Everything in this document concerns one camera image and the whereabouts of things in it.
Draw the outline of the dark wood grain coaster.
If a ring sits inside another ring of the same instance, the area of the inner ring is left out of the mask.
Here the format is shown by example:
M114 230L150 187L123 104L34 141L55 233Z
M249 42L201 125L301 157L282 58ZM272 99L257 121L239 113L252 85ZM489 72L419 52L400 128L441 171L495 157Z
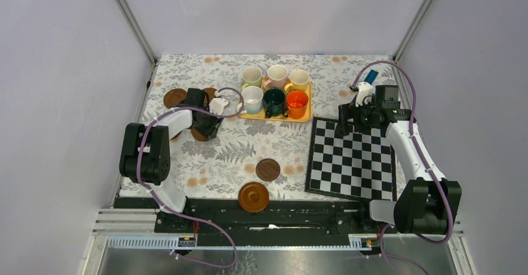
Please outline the dark wood grain coaster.
M276 160L266 158L256 165L255 172L260 180L271 182L280 176L281 168Z

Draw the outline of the brown coaster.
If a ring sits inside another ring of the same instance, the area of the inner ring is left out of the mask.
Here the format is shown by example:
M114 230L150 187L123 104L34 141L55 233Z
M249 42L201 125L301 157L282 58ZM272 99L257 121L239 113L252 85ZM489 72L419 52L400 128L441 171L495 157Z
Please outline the brown coaster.
M198 130L196 130L196 128L192 127L191 128L191 134L192 134L192 137L197 140L197 141L200 141L200 142L206 142L206 141L209 141L210 138L208 136L205 136L203 134L201 134Z
M248 213L258 213L264 210L270 202L267 188L258 182L245 184L238 193L238 203Z
M208 105L211 100L215 98L216 89L215 88L204 88L203 91L206 94L206 97L204 99L204 104Z
M181 134L181 132L175 134L172 138L170 138L170 140L177 139L180 134Z
M184 104L187 98L187 91L182 88L175 88L169 90L163 98L163 103L166 108L173 108L179 104Z

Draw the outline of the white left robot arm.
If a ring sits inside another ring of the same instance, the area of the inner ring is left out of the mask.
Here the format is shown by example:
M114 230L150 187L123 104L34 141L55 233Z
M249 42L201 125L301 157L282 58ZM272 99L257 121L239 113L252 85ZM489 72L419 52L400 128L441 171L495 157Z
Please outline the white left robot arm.
M192 213L184 209L187 196L168 180L171 169L171 139L186 129L198 141L214 139L229 104L213 88L174 89L164 97L169 114L151 123L130 123L120 156L119 171L136 184L143 183L156 195L160 209L171 213L169 224L179 232L189 230Z

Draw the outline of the brown coaster bottom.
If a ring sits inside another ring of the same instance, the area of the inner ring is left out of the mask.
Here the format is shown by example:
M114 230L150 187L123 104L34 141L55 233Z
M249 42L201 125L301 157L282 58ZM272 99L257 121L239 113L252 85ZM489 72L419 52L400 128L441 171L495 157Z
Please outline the brown coaster bottom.
M238 203L248 213L258 213L264 210L270 202L267 188L258 182L245 184L238 193Z

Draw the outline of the white and blue mug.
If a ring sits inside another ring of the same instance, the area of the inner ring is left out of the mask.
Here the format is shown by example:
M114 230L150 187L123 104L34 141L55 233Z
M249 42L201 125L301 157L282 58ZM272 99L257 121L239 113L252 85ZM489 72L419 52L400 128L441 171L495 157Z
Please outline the white and blue mug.
M258 86L247 86L242 90L241 101L237 105L237 110L242 110L242 114L258 114L263 108L263 90Z

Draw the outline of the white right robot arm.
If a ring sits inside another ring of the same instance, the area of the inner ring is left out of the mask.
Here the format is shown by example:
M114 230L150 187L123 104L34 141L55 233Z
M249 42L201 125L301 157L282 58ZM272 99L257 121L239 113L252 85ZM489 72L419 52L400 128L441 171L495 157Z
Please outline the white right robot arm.
M388 223L399 233L450 238L461 200L461 186L446 180L427 152L412 110L403 109L396 85L360 82L350 103L338 107L336 132L370 134L378 129L395 151L406 178L396 201L372 200L357 216L358 227L372 233Z

